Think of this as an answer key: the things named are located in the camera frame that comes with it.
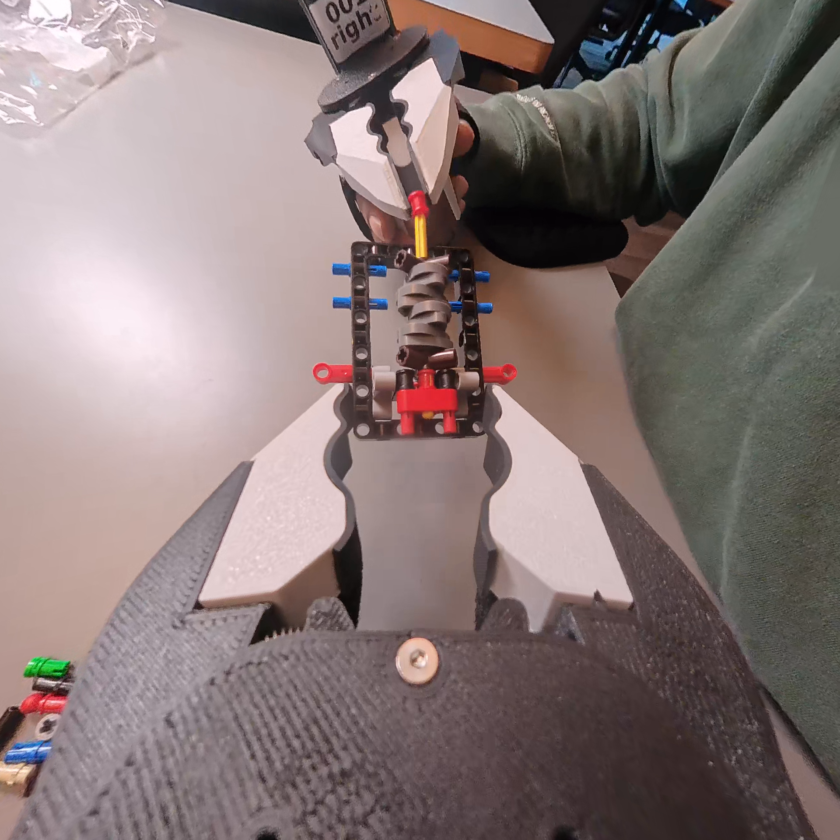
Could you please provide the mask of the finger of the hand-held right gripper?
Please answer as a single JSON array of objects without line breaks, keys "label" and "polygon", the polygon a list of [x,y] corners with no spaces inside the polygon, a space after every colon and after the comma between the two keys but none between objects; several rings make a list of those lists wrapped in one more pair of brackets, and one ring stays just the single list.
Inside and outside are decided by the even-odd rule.
[{"label": "finger of the hand-held right gripper", "polygon": [[320,113],[311,121],[305,143],[322,165],[335,164],[354,191],[392,217],[410,208],[396,168],[371,128],[372,105],[342,113]]},{"label": "finger of the hand-held right gripper", "polygon": [[465,72],[457,41],[444,31],[431,34],[419,61],[394,85],[403,123],[425,193],[437,201],[445,190],[459,119],[454,86]]}]

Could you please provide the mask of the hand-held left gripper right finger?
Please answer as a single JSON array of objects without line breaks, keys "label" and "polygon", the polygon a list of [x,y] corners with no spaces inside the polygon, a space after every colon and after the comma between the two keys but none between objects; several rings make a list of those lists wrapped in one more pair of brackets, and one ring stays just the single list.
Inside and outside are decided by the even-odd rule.
[{"label": "hand-held left gripper right finger", "polygon": [[634,598],[578,456],[499,385],[486,388],[482,499],[474,550],[476,626],[503,599],[539,632],[564,605],[617,613]]}]

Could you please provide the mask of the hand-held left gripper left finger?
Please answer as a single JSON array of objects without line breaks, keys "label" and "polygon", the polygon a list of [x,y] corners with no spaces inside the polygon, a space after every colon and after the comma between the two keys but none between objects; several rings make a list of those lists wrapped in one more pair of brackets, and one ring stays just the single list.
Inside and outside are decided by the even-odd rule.
[{"label": "hand-held left gripper left finger", "polygon": [[198,601],[361,604],[361,541],[344,478],[350,388],[335,385],[253,458]]}]

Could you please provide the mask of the yellow axle with red bush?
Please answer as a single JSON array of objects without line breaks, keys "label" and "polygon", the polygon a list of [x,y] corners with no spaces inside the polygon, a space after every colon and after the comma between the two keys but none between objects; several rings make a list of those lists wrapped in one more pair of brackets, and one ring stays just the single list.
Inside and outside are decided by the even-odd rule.
[{"label": "yellow axle with red bush", "polygon": [[427,250],[427,218],[429,205],[423,190],[414,190],[408,194],[407,201],[414,225],[414,254],[417,259],[425,260]]}]

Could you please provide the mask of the black frame lego assembly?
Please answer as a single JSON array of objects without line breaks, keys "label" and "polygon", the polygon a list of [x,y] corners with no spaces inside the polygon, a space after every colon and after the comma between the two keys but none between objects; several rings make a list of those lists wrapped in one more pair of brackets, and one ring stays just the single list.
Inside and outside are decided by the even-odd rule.
[{"label": "black frame lego assembly", "polygon": [[[347,364],[318,363],[313,377],[348,391],[348,416],[360,440],[476,438],[485,433],[487,388],[508,385],[511,363],[485,365],[479,300],[490,278],[466,248],[434,247],[429,257],[409,248],[354,243],[332,274],[347,277],[350,292],[334,309],[351,316]],[[399,316],[394,362],[374,365],[371,316],[389,308]]]}]

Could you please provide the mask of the person's right forearm green sleeve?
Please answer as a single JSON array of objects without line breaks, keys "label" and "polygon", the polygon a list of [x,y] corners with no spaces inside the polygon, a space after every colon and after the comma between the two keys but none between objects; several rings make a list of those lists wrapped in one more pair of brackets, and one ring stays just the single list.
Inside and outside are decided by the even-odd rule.
[{"label": "person's right forearm green sleeve", "polygon": [[838,2],[736,2],[642,63],[469,107],[468,207],[651,224],[712,190],[809,223],[838,146]]}]

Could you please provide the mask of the pile of loose lego pieces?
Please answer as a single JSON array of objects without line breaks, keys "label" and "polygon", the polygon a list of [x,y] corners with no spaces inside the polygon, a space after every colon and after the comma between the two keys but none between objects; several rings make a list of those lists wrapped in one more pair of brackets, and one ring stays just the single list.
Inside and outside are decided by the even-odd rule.
[{"label": "pile of loose lego pieces", "polygon": [[71,690],[76,667],[68,659],[33,657],[24,667],[28,693],[1,720],[1,789],[26,797],[47,761]]}]

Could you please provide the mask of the person's right hand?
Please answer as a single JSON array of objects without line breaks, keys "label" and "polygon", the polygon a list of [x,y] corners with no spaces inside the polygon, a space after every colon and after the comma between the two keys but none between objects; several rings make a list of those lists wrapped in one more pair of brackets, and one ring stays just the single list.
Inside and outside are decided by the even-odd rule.
[{"label": "person's right hand", "polygon": [[[471,115],[460,100],[456,99],[458,129],[455,139],[454,159],[450,167],[450,183],[454,189],[458,210],[466,209],[466,195],[469,184],[463,170],[466,160],[475,151],[476,126]],[[354,206],[353,214],[363,236],[383,245],[412,246],[415,244],[414,224],[396,217],[390,217],[359,194],[349,199]],[[433,246],[449,246],[456,237],[459,221],[455,218],[445,199],[430,208],[427,218],[427,242]]]}]

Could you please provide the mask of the wood-edged background table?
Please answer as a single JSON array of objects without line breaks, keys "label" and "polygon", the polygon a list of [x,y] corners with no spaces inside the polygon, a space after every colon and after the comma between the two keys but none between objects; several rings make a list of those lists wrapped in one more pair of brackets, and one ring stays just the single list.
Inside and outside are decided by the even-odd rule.
[{"label": "wood-edged background table", "polygon": [[529,1],[390,1],[395,26],[453,36],[461,51],[538,75],[553,37]]}]

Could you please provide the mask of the person's green sweatshirt torso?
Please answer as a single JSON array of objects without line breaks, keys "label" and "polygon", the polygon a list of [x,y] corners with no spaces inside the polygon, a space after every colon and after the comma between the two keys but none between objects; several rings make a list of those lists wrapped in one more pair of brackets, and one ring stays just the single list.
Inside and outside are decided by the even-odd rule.
[{"label": "person's green sweatshirt torso", "polygon": [[616,324],[690,551],[838,787],[836,149],[738,161]]}]

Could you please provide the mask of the clear plastic bag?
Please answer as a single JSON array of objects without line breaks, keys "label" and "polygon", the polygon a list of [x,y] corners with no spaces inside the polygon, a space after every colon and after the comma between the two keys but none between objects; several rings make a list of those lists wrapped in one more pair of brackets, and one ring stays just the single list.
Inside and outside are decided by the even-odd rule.
[{"label": "clear plastic bag", "polygon": [[2,132],[41,131],[149,58],[165,7],[162,1],[2,1]]}]

